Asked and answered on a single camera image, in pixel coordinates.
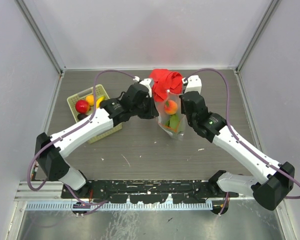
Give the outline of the orange peach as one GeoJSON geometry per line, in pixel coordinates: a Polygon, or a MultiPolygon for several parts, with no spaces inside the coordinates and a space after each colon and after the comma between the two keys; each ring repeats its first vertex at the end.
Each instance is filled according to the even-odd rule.
{"type": "Polygon", "coordinates": [[[168,115],[174,115],[178,111],[178,104],[173,100],[167,100],[164,104],[164,112],[168,115]]]}

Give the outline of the clear zip top bag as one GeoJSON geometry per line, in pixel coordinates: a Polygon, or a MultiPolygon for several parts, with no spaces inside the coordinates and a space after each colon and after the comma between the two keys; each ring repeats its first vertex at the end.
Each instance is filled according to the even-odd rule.
{"type": "Polygon", "coordinates": [[[184,133],[185,133],[185,128],[186,128],[186,117],[184,114],[181,113],[181,100],[179,98],[179,94],[173,94],[173,93],[169,92],[169,90],[167,91],[167,93],[168,93],[168,96],[167,96],[166,100],[164,100],[162,102],[155,102],[155,107],[159,113],[159,116],[156,117],[155,120],[156,120],[157,124],[159,125],[159,127],[163,131],[165,131],[172,139],[181,141],[184,138],[184,133]],[[180,118],[180,123],[179,123],[178,129],[177,129],[177,132],[174,132],[173,130],[170,130],[164,126],[166,121],[168,121],[170,118],[170,115],[166,114],[164,111],[164,105],[167,100],[173,100],[178,105],[178,110],[177,110],[176,114],[180,118]]]}

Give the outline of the green leafy vegetable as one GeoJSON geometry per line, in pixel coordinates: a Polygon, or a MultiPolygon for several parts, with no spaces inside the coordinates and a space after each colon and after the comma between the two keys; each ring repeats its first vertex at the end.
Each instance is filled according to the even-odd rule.
{"type": "Polygon", "coordinates": [[[165,122],[164,126],[174,132],[177,132],[180,121],[180,117],[177,114],[172,114],[169,116],[169,119],[165,122]]]}

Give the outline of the purple eggplant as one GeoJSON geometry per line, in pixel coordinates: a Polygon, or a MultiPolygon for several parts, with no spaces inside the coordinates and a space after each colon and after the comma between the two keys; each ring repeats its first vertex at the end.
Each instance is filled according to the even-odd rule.
{"type": "Polygon", "coordinates": [[[83,119],[85,119],[85,118],[87,118],[88,117],[88,115],[86,115],[86,114],[84,114],[84,113],[79,113],[78,115],[77,115],[77,119],[79,120],[79,121],[81,121],[81,120],[83,120],[83,119]]]}

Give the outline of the green plastic basket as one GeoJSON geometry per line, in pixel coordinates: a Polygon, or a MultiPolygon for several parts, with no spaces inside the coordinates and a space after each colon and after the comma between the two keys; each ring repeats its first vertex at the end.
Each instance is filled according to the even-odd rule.
{"type": "MultiPolygon", "coordinates": [[[[97,84],[95,87],[95,92],[96,92],[96,96],[99,99],[100,97],[104,96],[105,100],[108,100],[110,97],[108,95],[108,93],[106,92],[106,90],[104,89],[102,84],[97,84]]],[[[71,96],[69,96],[66,101],[67,104],[70,108],[70,111],[72,113],[72,116],[74,118],[74,121],[77,123],[80,120],[77,118],[78,114],[80,114],[79,112],[77,112],[75,105],[77,103],[77,101],[79,100],[85,100],[87,96],[93,95],[93,87],[89,87],[81,92],[75,93],[71,96]]],[[[87,143],[89,144],[93,144],[119,130],[121,130],[123,128],[123,123],[118,124],[117,126],[113,127],[112,129],[105,131],[99,135],[95,135],[94,137],[90,138],[87,143]]]]}

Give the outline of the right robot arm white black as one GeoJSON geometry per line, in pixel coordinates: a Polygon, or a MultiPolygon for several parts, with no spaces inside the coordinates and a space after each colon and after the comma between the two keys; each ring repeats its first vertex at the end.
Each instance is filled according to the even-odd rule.
{"type": "Polygon", "coordinates": [[[219,114],[210,112],[204,98],[197,91],[180,96],[181,112],[188,125],[202,138],[222,148],[250,173],[250,176],[235,175],[218,170],[209,180],[209,191],[215,197],[225,192],[253,197],[267,210],[273,211],[293,189],[290,177],[295,168],[289,163],[279,163],[269,157],[266,163],[260,160],[264,154],[242,138],[219,114]]]}

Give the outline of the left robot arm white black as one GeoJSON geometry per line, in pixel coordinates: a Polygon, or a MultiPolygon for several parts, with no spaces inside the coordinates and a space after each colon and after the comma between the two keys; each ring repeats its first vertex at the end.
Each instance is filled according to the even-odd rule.
{"type": "Polygon", "coordinates": [[[158,115],[150,85],[134,83],[121,97],[103,100],[93,114],[67,129],[51,136],[40,134],[36,140],[36,160],[49,181],[60,181],[78,198],[85,198],[90,193],[90,185],[66,158],[92,137],[127,122],[131,117],[154,119],[158,115]]]}

